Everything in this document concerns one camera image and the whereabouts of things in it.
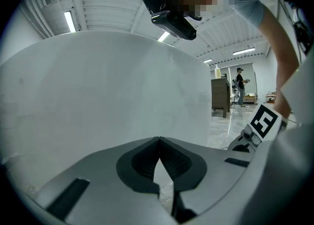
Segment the person's arm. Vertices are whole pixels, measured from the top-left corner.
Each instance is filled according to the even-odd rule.
[[[277,96],[274,110],[288,118],[291,109],[280,89],[299,66],[296,53],[287,33],[265,6],[263,20],[258,29],[270,43],[277,60]]]

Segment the black slot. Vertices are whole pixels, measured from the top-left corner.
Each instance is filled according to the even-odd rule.
[[[89,185],[89,181],[75,179],[47,208],[47,211],[64,220]]]
[[[248,161],[244,161],[244,160],[237,160],[237,159],[234,159],[234,158],[228,158],[225,160],[225,162],[227,163],[230,163],[230,164],[234,164],[234,165],[237,165],[237,166],[240,166],[240,167],[244,167],[244,168],[247,168],[250,164],[250,162]]]

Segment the jeans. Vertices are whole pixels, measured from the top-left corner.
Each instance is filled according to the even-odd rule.
[[[237,101],[237,103],[239,105],[243,105],[244,89],[239,88],[239,92],[240,92],[240,97],[239,97],[239,100]]]

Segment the fluorescent light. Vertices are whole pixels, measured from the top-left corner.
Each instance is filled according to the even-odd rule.
[[[70,11],[65,12],[65,13],[64,13],[64,16],[65,16],[65,19],[67,20],[67,23],[68,23],[68,26],[69,26],[70,31],[71,31],[71,32],[76,32],[75,27],[74,27],[74,23],[73,23],[73,19],[72,19],[71,12],[70,12]]]
[[[165,32],[159,39],[158,42],[162,42],[168,35],[170,35],[168,32]]]
[[[234,55],[238,55],[238,54],[242,54],[242,53],[250,52],[250,51],[254,51],[254,50],[255,50],[255,48],[250,48],[247,50],[241,50],[241,51],[234,52]]]

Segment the black t-shirt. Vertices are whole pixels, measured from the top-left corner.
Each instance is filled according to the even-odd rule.
[[[240,75],[240,74],[238,74],[237,75],[237,77],[236,77],[236,81],[238,82],[238,84],[239,84],[239,88],[240,89],[244,89],[244,84],[243,84],[243,78],[242,78],[242,76]]]

